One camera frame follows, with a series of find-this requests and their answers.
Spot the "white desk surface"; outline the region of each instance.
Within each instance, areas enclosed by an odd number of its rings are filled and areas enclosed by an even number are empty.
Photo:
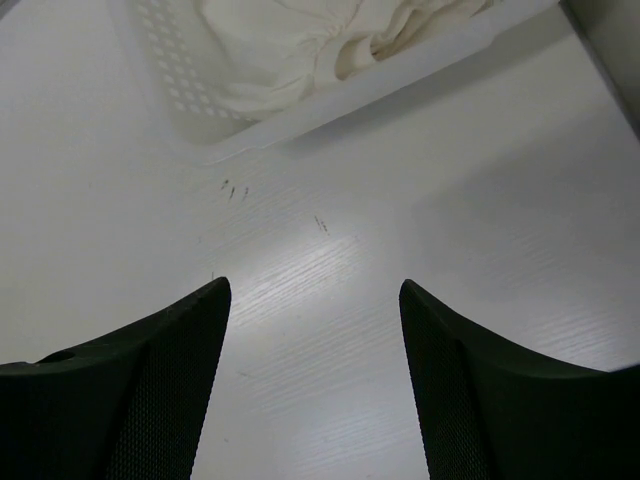
[[[195,169],[164,147],[105,2],[22,0],[0,22],[0,361],[225,275],[193,478],[426,478],[402,280],[543,353],[639,361],[639,153],[554,9],[292,143]]]

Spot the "white cloth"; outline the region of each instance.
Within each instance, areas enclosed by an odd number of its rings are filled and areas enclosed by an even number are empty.
[[[214,100],[266,118],[468,19],[487,1],[204,0],[225,57],[216,64]]]

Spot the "laundry basket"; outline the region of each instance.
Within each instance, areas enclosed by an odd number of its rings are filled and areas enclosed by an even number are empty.
[[[176,157],[210,165],[297,137],[487,47],[558,0],[494,0],[463,27],[391,57],[261,122],[212,102],[217,46],[202,0],[107,0],[154,119]]]

